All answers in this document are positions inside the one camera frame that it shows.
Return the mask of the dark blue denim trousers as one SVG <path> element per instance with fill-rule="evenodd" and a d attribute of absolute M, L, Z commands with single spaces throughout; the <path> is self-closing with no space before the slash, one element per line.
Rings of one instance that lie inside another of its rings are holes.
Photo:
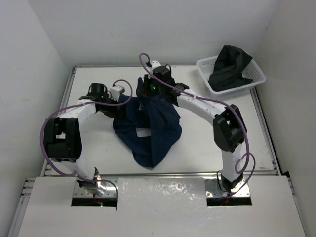
<path fill-rule="evenodd" d="M 153 169 L 180 139 L 182 127 L 174 106 L 161 95 L 142 95 L 143 84 L 138 78 L 136 96 L 117 107 L 122 114 L 114 119 L 113 130 L 140 166 Z"/>

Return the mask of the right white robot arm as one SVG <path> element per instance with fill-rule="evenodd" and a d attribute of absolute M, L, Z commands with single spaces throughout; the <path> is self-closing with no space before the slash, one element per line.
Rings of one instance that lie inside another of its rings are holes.
<path fill-rule="evenodd" d="M 232 193 L 242 181 L 240 169 L 241 150 L 244 134 L 233 112 L 224 105 L 199 100 L 199 96 L 187 85 L 175 83 L 171 68 L 158 61 L 147 62 L 145 68 L 150 70 L 144 75 L 144 93 L 148 96 L 161 95 L 167 102 L 191 111 L 206 120 L 213 127 L 215 144 L 222 152 L 222 173 L 220 189 Z"/>

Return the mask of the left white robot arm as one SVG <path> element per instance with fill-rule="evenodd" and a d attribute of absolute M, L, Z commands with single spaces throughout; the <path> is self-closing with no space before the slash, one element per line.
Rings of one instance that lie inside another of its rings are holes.
<path fill-rule="evenodd" d="M 117 108 L 125 105 L 119 101 L 124 92 L 124 87 L 116 82 L 110 88 L 93 83 L 76 105 L 62 108 L 50 116 L 41 131 L 41 146 L 48 159 L 64 165 L 70 171 L 70 176 L 77 178 L 79 186 L 95 196 L 103 195 L 109 185 L 115 190 L 117 187 L 112 181 L 103 180 L 98 169 L 83 156 L 80 127 L 97 112 L 117 118 Z"/>

